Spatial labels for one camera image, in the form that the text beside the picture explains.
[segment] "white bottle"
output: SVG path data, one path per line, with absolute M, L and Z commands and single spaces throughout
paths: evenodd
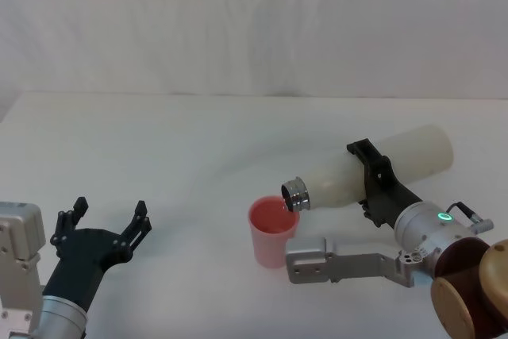
M 381 155 L 388 156 L 395 176 L 411 183 L 446 170 L 452 165 L 452 144 L 435 125 L 425 125 L 374 142 Z M 332 159 L 282 185 L 289 210 L 346 206 L 365 199 L 364 165 L 344 151 Z

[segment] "silver cylinder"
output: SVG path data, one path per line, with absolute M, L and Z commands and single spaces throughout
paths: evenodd
M 285 182 L 281 186 L 284 201 L 287 209 L 292 211 L 302 211 L 310 209 L 309 191 L 303 180 L 297 177 L 294 180 Z
M 87 313 L 66 299 L 44 296 L 37 339 L 81 339 L 87 327 Z
M 475 234 L 431 202 L 416 202 L 397 218 L 395 240 L 406 252 L 420 252 L 433 274 L 437 260 L 453 243 Z

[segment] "green indicator light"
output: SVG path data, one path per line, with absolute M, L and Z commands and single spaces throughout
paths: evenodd
M 449 214 L 437 214 L 437 216 L 441 219 L 441 220 L 446 220 L 447 222 L 453 220 L 453 216 L 450 216 Z

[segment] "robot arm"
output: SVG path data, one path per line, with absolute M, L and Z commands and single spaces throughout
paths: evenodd
M 369 140 L 348 145 L 364 165 L 364 216 L 388 224 L 402 250 L 340 246 L 325 238 L 294 238 L 286 249 L 292 283 L 384 276 L 412 287 L 414 271 L 434 279 L 432 299 L 451 337 L 492 338 L 508 330 L 508 241 L 490 247 L 476 235 L 494 227 L 463 203 L 446 212 L 423 202 L 395 177 L 391 162 Z M 472 222 L 448 212 L 457 206 Z
M 116 234 L 76 229 L 87 212 L 85 198 L 59 212 L 51 243 L 60 258 L 41 293 L 36 263 L 44 246 L 40 209 L 33 204 L 0 203 L 0 339 L 83 339 L 87 311 L 106 271 L 129 262 L 151 230 L 139 201 L 129 226 Z

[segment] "silver metal bracket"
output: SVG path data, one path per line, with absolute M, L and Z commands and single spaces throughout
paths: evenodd
M 37 262 L 44 246 L 40 209 L 33 204 L 0 202 L 0 338 L 29 334 L 42 307 Z
M 286 265 L 292 283 L 385 277 L 405 287 L 412 287 L 413 272 L 424 268 L 419 252 L 401 252 L 384 244 L 336 245 L 324 237 L 290 239 Z

